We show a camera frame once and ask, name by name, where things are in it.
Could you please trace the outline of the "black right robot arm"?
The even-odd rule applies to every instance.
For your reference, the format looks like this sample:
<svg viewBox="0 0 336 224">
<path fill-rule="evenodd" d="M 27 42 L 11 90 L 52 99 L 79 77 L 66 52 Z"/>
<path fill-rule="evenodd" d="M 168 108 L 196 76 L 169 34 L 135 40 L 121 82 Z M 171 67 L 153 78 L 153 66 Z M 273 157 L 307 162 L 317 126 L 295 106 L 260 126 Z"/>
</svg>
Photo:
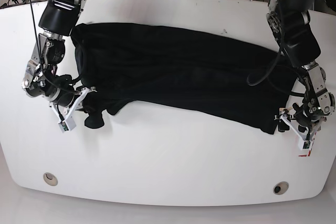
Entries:
<svg viewBox="0 0 336 224">
<path fill-rule="evenodd" d="M 72 113 L 88 114 L 85 126 L 98 129 L 104 125 L 97 106 L 88 51 L 76 28 L 86 0 L 48 0 L 38 26 L 43 32 L 35 35 L 36 44 L 26 66 L 22 88 L 29 97 L 43 96 L 58 116 L 63 131 L 74 128 Z M 57 66 L 65 56 L 64 37 L 75 46 L 78 77 L 57 75 Z"/>
</svg>

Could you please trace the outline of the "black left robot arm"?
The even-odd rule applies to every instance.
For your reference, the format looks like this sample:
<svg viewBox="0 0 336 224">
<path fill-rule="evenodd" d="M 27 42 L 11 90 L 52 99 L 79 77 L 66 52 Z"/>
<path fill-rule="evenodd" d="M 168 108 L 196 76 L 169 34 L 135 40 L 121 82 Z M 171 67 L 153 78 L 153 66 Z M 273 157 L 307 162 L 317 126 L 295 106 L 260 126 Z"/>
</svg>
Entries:
<svg viewBox="0 0 336 224">
<path fill-rule="evenodd" d="M 289 58 L 306 90 L 302 95 L 302 105 L 292 105 L 294 114 L 290 114 L 289 108 L 281 108 L 275 119 L 279 122 L 279 132 L 293 130 L 301 140 L 302 148 L 312 145 L 321 124 L 335 109 L 334 95 L 325 84 L 326 73 L 316 62 L 321 50 L 310 27 L 309 9 L 313 2 L 314 0 L 269 0 L 267 22 L 279 45 L 279 51 L 259 80 L 247 80 L 249 86 L 268 80 L 280 57 Z"/>
</svg>

